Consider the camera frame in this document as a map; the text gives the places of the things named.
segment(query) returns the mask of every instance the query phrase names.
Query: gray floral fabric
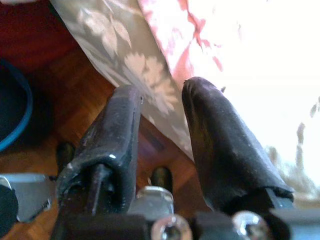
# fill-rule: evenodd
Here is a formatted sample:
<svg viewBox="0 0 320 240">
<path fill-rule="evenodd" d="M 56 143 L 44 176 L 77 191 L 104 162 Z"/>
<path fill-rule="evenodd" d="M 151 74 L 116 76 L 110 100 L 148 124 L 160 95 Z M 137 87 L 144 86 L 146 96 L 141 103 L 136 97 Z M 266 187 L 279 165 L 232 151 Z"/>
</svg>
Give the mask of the gray floral fabric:
<svg viewBox="0 0 320 240">
<path fill-rule="evenodd" d="M 136 0 L 51 0 L 72 36 L 115 87 L 132 84 L 144 97 L 142 114 L 191 159 L 181 91 Z"/>
</svg>

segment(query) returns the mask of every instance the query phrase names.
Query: blue rim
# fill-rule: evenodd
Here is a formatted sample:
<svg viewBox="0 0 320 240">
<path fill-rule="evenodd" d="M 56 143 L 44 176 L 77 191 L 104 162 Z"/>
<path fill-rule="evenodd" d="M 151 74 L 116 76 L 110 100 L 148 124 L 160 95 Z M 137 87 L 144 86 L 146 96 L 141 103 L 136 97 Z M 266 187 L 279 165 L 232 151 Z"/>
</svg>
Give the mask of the blue rim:
<svg viewBox="0 0 320 240">
<path fill-rule="evenodd" d="M 0 141 L 0 152 L 9 147 L 25 130 L 26 126 L 28 125 L 31 114 L 33 111 L 33 96 L 28 84 L 28 80 L 24 77 L 24 75 L 13 65 L 8 63 L 7 61 L 0 59 L 0 66 L 4 66 L 6 69 L 10 71 L 12 76 L 15 80 L 21 85 L 21 87 L 25 90 L 26 93 L 26 109 L 24 115 L 16 126 L 16 128 L 3 139 Z"/>
</svg>

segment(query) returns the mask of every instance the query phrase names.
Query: metal bracket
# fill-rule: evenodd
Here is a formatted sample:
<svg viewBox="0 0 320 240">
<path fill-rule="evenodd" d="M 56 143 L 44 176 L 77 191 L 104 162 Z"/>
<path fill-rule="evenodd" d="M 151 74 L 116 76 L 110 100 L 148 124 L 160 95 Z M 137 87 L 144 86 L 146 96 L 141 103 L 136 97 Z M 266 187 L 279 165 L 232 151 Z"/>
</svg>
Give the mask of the metal bracket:
<svg viewBox="0 0 320 240">
<path fill-rule="evenodd" d="M 14 190 L 18 201 L 16 219 L 23 223 L 50 209 L 56 193 L 49 176 L 37 173 L 0 174 L 0 185 Z"/>
</svg>

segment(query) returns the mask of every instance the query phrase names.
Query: red carpet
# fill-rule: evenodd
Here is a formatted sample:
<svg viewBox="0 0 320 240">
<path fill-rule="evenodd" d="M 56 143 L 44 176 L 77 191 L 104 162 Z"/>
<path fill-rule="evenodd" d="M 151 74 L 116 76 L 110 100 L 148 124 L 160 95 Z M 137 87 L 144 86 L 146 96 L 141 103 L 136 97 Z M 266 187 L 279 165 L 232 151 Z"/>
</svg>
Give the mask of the red carpet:
<svg viewBox="0 0 320 240">
<path fill-rule="evenodd" d="M 52 62 L 77 46 L 49 4 L 48 0 L 18 5 L 0 3 L 0 58 L 24 73 Z"/>
</svg>

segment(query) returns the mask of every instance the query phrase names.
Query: screw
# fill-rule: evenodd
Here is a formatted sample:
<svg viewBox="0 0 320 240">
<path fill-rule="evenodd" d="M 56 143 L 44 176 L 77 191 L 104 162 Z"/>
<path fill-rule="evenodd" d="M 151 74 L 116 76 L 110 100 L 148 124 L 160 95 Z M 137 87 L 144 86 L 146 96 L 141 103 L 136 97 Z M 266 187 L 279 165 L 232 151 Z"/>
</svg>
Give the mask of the screw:
<svg viewBox="0 0 320 240">
<path fill-rule="evenodd" d="M 157 220 L 151 229 L 152 240 L 192 240 L 188 222 L 174 214 Z"/>
<path fill-rule="evenodd" d="M 265 220 L 251 211 L 239 211 L 232 217 L 233 224 L 239 236 L 244 240 L 273 240 Z"/>
</svg>

